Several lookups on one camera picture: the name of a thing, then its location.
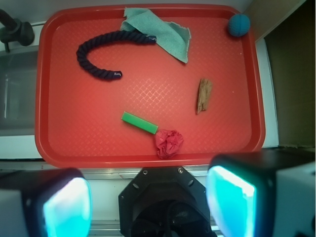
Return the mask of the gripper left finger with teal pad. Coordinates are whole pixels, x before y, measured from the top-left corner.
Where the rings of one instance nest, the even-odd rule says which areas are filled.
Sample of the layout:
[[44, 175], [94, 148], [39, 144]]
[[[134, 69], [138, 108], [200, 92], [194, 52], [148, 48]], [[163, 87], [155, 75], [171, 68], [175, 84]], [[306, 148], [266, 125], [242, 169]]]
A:
[[86, 237], [91, 219], [91, 188], [75, 168], [0, 177], [2, 237]]

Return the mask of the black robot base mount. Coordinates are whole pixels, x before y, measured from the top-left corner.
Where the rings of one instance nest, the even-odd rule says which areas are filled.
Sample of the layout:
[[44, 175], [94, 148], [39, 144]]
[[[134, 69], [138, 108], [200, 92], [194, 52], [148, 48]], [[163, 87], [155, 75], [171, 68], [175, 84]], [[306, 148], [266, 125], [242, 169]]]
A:
[[143, 168], [118, 196], [124, 237], [214, 237], [206, 189], [183, 167]]

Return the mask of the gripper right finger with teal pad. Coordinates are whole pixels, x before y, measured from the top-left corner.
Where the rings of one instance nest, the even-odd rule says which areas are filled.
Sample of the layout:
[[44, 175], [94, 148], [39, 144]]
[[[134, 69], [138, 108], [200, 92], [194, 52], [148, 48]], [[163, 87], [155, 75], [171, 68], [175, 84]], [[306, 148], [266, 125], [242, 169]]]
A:
[[315, 175], [310, 151], [221, 154], [210, 162], [206, 199], [226, 237], [313, 237]]

